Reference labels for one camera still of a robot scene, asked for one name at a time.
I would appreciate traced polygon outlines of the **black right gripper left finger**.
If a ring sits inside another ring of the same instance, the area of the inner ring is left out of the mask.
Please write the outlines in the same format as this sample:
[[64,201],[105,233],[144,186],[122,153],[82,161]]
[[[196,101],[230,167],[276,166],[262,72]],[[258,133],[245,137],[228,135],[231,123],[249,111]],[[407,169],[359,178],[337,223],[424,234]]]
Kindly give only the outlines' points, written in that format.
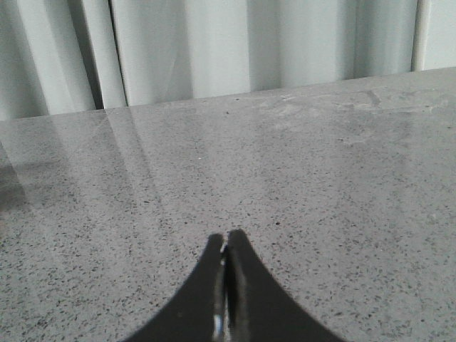
[[192,273],[152,320],[129,341],[223,341],[223,236],[212,234]]

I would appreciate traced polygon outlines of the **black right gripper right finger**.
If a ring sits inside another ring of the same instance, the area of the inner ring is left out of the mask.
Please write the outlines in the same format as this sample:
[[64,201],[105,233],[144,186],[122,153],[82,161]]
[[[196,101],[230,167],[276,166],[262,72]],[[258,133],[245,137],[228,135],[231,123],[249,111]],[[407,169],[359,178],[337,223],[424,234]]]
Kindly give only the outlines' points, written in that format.
[[233,341],[340,341],[281,288],[244,231],[229,233],[227,295]]

